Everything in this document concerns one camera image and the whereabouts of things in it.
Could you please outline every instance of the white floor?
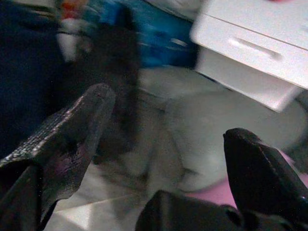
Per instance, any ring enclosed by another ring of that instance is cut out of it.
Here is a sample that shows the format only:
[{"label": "white floor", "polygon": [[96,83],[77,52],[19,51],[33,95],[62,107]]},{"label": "white floor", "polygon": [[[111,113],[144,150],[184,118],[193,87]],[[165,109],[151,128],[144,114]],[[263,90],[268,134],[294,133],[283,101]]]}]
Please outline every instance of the white floor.
[{"label": "white floor", "polygon": [[114,162],[90,164],[80,189],[58,203],[45,231],[133,231],[146,203],[143,182],[119,169]]}]

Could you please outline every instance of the black fabric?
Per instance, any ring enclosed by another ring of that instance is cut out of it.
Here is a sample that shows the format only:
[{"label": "black fabric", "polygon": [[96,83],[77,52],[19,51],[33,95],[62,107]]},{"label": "black fabric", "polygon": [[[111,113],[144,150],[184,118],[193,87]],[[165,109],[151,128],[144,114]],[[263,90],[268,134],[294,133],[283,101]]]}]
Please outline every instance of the black fabric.
[{"label": "black fabric", "polygon": [[69,66],[54,84],[54,110],[75,100],[88,86],[106,83],[115,91],[116,103],[99,152],[113,155],[129,151],[136,136],[139,66],[135,32],[101,25],[92,51]]},{"label": "black fabric", "polygon": [[0,159],[47,117],[53,74],[63,65],[58,25],[0,1]]},{"label": "black fabric", "polygon": [[243,128],[226,132],[224,148],[239,209],[308,223],[308,189],[277,149]]},{"label": "black fabric", "polygon": [[[16,169],[6,171],[6,175],[11,180],[10,184],[14,186],[10,187],[10,193],[0,197],[0,230],[2,231],[36,231],[38,227],[39,168],[29,166],[21,169],[17,169],[19,172],[17,179],[10,177],[16,175],[14,173]],[[2,179],[0,179],[0,185],[3,187]]]}]

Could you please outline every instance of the drawer handle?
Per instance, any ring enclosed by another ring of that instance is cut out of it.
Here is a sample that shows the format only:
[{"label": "drawer handle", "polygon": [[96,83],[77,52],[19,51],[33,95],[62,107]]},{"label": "drawer handle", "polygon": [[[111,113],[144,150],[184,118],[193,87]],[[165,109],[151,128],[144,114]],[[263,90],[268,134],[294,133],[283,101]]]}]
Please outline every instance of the drawer handle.
[{"label": "drawer handle", "polygon": [[229,39],[229,43],[232,44],[235,47],[245,49],[245,50],[251,50],[253,52],[259,53],[261,55],[266,55],[269,56],[270,58],[276,60],[276,61],[281,61],[282,60],[282,55],[271,51],[269,49],[266,49],[264,47],[261,47],[259,45],[256,45],[254,43],[248,42],[244,39],[241,38],[231,38]]}]

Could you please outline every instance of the blue plastic bag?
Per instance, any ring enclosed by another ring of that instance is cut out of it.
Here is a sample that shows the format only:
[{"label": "blue plastic bag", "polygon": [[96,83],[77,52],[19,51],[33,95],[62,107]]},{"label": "blue plastic bag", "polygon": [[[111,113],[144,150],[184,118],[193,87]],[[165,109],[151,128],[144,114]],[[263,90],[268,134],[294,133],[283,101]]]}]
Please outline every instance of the blue plastic bag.
[{"label": "blue plastic bag", "polygon": [[142,67],[194,67],[197,45],[189,37],[191,22],[170,15],[142,0],[105,0],[100,22],[121,26],[125,19],[125,7],[131,10],[139,35]]}]

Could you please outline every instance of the white plastic bag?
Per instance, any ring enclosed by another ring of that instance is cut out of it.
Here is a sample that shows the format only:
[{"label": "white plastic bag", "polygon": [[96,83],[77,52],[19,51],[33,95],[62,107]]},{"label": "white plastic bag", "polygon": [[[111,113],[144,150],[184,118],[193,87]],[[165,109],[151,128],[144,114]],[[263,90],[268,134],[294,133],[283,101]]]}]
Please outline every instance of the white plastic bag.
[{"label": "white plastic bag", "polygon": [[204,0],[146,0],[163,11],[193,21]]}]

